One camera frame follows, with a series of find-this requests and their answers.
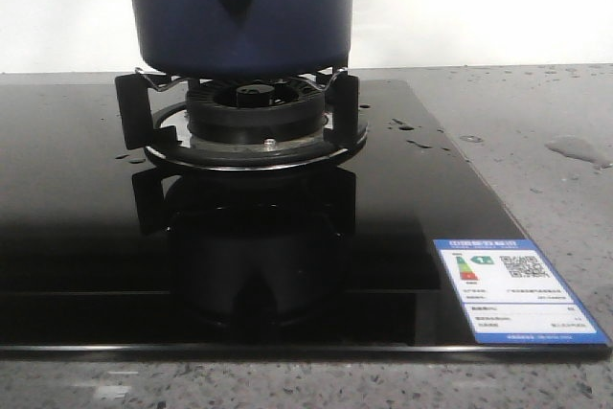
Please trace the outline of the black pot support grate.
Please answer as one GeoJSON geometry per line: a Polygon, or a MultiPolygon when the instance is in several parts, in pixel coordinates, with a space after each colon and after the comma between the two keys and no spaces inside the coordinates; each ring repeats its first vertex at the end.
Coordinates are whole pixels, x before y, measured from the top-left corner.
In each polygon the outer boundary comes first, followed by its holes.
{"type": "Polygon", "coordinates": [[[367,122],[359,114],[359,79],[346,69],[317,73],[312,79],[290,76],[262,80],[279,83],[302,81],[325,95],[323,125],[317,131],[288,141],[269,138],[261,144],[226,144],[201,139],[188,129],[186,96],[189,90],[211,81],[147,74],[141,69],[115,79],[125,146],[144,150],[155,163],[188,170],[284,170],[355,155],[367,139],[367,122]],[[181,82],[187,84],[182,102],[153,112],[149,93],[162,93],[181,82]]]}

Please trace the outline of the black glass stove top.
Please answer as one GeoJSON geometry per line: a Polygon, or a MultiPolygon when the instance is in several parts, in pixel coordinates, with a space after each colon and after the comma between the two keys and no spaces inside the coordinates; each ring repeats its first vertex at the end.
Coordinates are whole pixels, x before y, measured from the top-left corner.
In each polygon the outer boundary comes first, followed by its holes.
{"type": "Polygon", "coordinates": [[[436,239],[529,239],[408,85],[368,80],[365,148],[257,175],[123,149],[104,84],[1,89],[5,357],[583,360],[479,344],[436,239]]]}

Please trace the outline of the dark blue cooking pot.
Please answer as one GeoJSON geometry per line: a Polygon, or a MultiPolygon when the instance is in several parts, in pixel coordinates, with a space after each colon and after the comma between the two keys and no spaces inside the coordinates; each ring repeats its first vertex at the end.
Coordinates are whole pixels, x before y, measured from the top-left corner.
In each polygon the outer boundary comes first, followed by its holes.
{"type": "Polygon", "coordinates": [[[141,56],[166,74],[285,77],[347,64],[352,0],[131,0],[141,56]]]}

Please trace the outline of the blue energy label sticker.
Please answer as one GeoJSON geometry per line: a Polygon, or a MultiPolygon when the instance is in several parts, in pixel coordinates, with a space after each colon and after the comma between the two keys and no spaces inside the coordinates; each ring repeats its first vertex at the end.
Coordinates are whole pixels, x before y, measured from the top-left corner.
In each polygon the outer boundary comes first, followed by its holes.
{"type": "Polygon", "coordinates": [[[436,239],[479,344],[605,345],[609,339],[529,239],[436,239]]]}

